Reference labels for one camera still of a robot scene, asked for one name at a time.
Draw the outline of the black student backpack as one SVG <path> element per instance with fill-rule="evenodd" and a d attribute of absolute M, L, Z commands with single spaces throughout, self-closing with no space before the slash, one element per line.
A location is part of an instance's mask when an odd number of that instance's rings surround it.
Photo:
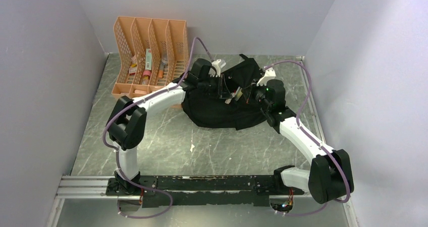
<path fill-rule="evenodd" d="M 242 89 L 242 96 L 238 101 L 233 100 L 230 104 L 225 104 L 226 99 L 218 99 L 217 90 L 208 89 L 206 83 L 186 93 L 181 106 L 197 126 L 242 130 L 266 121 L 259 103 L 251 94 L 264 71 L 255 59 L 243 54 L 240 57 L 243 58 L 241 63 L 221 73 L 232 97 L 237 90 Z"/>

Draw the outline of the white brown pen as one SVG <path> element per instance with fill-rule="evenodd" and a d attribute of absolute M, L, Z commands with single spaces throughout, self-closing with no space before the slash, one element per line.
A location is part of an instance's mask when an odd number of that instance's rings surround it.
<path fill-rule="evenodd" d="M 234 99 L 235 99 L 234 97 L 226 99 L 225 104 L 230 104 Z"/>

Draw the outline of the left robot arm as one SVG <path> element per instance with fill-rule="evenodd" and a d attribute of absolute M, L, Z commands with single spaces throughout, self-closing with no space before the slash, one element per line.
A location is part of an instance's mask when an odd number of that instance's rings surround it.
<path fill-rule="evenodd" d="M 222 59 L 212 62 L 197 59 L 192 67 L 164 88 L 134 99 L 123 96 L 117 100 L 103 132 L 103 138 L 109 137 L 113 144 L 103 142 L 116 154 L 115 179 L 122 191 L 132 195 L 140 189 L 136 148 L 143 139 L 147 116 L 181 104 L 187 92 L 203 83 L 216 91 L 225 65 Z"/>

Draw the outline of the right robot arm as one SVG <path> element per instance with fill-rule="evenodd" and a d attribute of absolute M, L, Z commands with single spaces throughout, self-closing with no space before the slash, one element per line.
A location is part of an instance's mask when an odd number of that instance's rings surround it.
<path fill-rule="evenodd" d="M 272 181 L 273 189 L 284 194 L 290 188 L 309 193 L 319 204 L 346 202 L 354 191 L 350 156 L 322 142 L 286 106 L 285 88 L 278 79 L 261 79 L 251 92 L 268 124 L 288 139 L 309 161 L 310 169 L 287 166 Z"/>

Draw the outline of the yellow highlighter pen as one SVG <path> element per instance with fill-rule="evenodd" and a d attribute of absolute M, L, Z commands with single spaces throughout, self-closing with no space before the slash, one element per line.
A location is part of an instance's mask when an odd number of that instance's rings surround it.
<path fill-rule="evenodd" d="M 234 100 L 235 101 L 238 101 L 239 99 L 240 99 L 240 97 L 242 96 L 242 89 L 239 89 L 239 90 L 237 90 L 236 92 L 235 92 L 235 95 L 234 95 Z"/>

